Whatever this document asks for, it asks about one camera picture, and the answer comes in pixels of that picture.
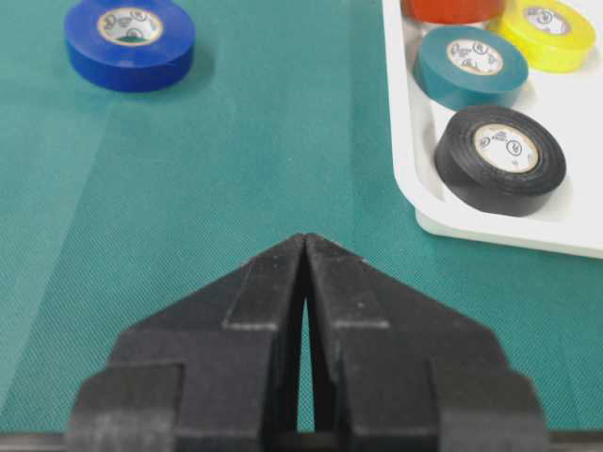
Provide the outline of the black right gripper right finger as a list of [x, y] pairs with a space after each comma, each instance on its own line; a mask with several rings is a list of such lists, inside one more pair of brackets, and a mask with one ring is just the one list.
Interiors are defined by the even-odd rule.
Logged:
[[315, 318], [356, 451], [545, 451], [543, 409], [495, 334], [316, 234]]

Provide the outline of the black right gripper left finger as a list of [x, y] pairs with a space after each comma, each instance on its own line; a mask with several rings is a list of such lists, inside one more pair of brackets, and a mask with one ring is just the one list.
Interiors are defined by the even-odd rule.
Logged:
[[71, 451], [258, 451], [292, 428], [301, 234], [124, 330], [80, 387]]

